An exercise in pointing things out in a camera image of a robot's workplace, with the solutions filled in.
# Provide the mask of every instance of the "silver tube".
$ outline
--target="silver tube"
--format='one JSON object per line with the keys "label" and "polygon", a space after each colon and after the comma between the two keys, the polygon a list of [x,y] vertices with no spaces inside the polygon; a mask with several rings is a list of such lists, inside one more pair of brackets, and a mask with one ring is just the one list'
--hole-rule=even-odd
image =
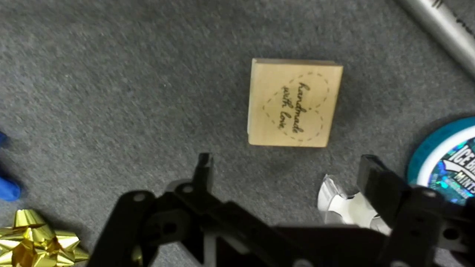
{"label": "silver tube", "polygon": [[475,32],[444,0],[398,0],[475,78]]}

